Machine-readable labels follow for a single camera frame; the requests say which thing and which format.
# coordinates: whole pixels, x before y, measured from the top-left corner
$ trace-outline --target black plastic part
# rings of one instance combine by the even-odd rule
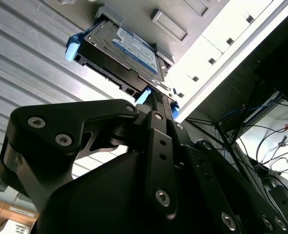
[[[132,69],[128,70],[86,40],[83,40],[76,58],[76,62],[101,73],[134,98],[137,98],[148,85],[137,72]]]
[[[6,183],[27,193],[39,210],[32,234],[270,233],[264,215],[274,227],[271,233],[288,234],[284,218],[209,142],[193,145],[177,122],[158,110],[139,110],[124,100],[107,100],[12,113],[0,174],[16,175]],[[30,126],[27,120],[34,116],[45,120],[45,127]],[[72,144],[59,145],[60,133]],[[77,156],[119,144],[129,146],[128,152],[71,179]],[[171,202],[162,202],[164,193],[157,198],[160,190]],[[232,219],[231,227],[222,214]]]
[[[283,212],[288,221],[288,190],[282,185],[277,185],[269,191],[272,198],[274,198],[279,209]]]

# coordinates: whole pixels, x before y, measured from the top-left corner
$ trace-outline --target printed label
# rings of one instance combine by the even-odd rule
[[[15,207],[10,207],[9,210],[14,211],[14,212],[17,212],[17,213],[19,213],[19,214],[23,214],[23,215],[29,216],[29,217],[31,217],[31,218],[34,218],[34,217],[35,217],[35,215],[34,215],[33,213],[29,213],[29,212],[26,212],[26,211],[22,211],[22,210],[20,210],[20,209],[15,208]]]
[[[119,28],[116,33],[121,40],[113,39],[113,44],[121,49],[125,54],[131,56],[134,60],[148,68],[154,74],[158,75],[158,68],[154,51],[146,42],[141,40],[132,32]]]

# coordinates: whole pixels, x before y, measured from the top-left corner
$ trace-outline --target corrugated metal wall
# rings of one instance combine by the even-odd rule
[[[19,106],[130,99],[101,75],[64,59],[68,37],[80,31],[39,0],[0,0],[0,151]]]

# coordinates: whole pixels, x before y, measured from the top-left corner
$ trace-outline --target black metal bracket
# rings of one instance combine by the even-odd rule
[[[288,233],[209,142],[194,145],[159,109],[108,100],[15,110],[0,176],[39,210],[32,233]],[[72,180],[77,157],[118,145],[128,152]]]

